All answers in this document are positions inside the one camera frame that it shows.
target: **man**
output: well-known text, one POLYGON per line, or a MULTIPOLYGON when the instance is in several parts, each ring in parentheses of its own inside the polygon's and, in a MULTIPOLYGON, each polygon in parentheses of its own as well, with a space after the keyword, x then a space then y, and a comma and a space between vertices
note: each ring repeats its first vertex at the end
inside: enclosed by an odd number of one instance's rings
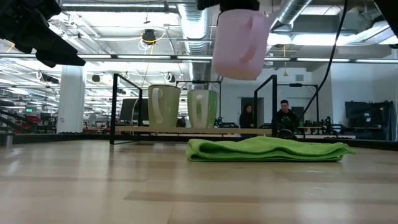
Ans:
POLYGON ((289 109, 289 102, 287 100, 282 100, 280 102, 281 109, 277 113, 277 126, 278 130, 288 129, 294 132, 297 125, 296 114, 289 109))

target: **microfiber cloth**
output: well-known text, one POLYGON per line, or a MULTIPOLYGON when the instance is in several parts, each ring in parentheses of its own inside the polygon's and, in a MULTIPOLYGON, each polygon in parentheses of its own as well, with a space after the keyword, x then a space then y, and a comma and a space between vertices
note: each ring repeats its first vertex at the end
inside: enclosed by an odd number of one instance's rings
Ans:
POLYGON ((191 139, 189 161, 339 161, 345 154, 355 154, 343 143, 298 142, 270 137, 255 137, 240 142, 212 142, 191 139))

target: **woman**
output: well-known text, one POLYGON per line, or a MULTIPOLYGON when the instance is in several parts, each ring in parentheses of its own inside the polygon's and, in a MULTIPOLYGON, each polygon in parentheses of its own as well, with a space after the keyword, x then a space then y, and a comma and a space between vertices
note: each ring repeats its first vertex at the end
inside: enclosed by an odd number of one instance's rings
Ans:
MULTIPOLYGON (((250 104, 244 105, 243 112, 239 117, 239 125, 241 128, 254 128, 252 106, 250 104)), ((254 137, 252 134, 241 134, 241 136, 245 138, 254 137)))

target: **mug handle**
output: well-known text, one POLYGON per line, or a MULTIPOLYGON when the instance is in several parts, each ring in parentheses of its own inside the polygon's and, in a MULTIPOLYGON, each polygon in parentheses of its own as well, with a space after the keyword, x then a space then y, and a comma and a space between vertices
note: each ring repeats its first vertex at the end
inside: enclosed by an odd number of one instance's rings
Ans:
POLYGON ((154 88, 152 95, 152 107, 154 109, 156 123, 161 124, 163 123, 163 116, 159 108, 159 98, 163 96, 163 91, 160 88, 154 88))
POLYGON ((199 124, 199 127, 202 127, 203 123, 203 96, 198 95, 196 98, 196 114, 197 114, 197 123, 199 124))
POLYGON ((248 39, 248 48, 241 56, 241 60, 244 61, 252 59, 256 54, 257 43, 261 41, 257 31, 260 29, 266 29, 266 27, 262 27, 262 19, 258 15, 252 15, 249 21, 246 23, 246 26, 250 31, 250 37, 248 39))

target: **pink plastic jug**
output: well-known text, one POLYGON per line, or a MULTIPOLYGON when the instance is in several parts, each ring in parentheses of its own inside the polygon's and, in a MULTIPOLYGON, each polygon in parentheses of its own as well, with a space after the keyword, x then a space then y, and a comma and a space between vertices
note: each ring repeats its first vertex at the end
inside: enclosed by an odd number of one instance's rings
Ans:
POLYGON ((234 9, 218 18, 212 64, 226 78, 255 80, 264 66, 272 21, 259 11, 234 9))

